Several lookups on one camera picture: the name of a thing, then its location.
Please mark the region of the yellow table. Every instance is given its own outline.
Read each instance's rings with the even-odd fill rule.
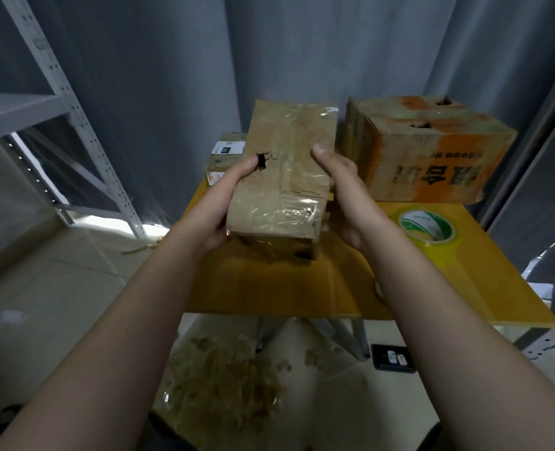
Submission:
[[[202,197],[203,181],[186,209]],[[376,203],[388,215],[411,203]],[[514,266],[460,204],[418,204],[455,223],[462,237],[456,262],[441,267],[454,288],[492,324],[554,327],[555,317]],[[238,241],[200,263],[187,311],[306,318],[391,320],[374,292],[364,257],[338,236],[323,233],[315,261],[271,264]]]

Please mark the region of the hand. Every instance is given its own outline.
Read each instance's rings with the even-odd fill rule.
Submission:
[[[364,234],[375,226],[377,218],[386,215],[367,194],[365,184],[357,175],[355,163],[320,145],[313,146],[313,155],[336,185],[338,207],[331,211],[325,226],[367,257]]]
[[[176,228],[186,228],[191,240],[197,244],[200,255],[217,248],[227,239],[225,216],[236,184],[257,166],[256,156],[237,162],[208,189],[188,214],[177,223]]]

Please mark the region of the hole in cardboard box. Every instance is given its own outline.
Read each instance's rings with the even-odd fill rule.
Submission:
[[[451,99],[447,95],[445,95],[445,97],[442,98],[440,101],[436,102],[437,106],[448,106],[452,104],[453,104],[453,101],[451,101]]]
[[[259,153],[257,154],[257,158],[259,159],[259,162],[257,163],[257,171],[262,171],[263,169],[265,169],[265,155],[264,153]]]
[[[413,128],[432,128],[432,123],[430,123],[430,122],[417,122],[417,123],[411,123],[411,126]]]

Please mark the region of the tape roll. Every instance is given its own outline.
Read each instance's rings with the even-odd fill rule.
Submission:
[[[391,218],[434,264],[443,266],[454,259],[461,235],[450,219],[417,207]]]

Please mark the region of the damaged cardboard box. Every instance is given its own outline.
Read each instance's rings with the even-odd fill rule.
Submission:
[[[342,150],[376,201],[471,204],[516,134],[447,96],[350,98]]]
[[[213,147],[206,161],[206,181],[213,185],[229,169],[229,166],[243,157],[246,133],[224,133]]]
[[[272,256],[314,257],[330,178],[311,148],[334,149],[337,120],[333,105],[256,101],[244,158],[259,166],[236,185],[230,234]]]

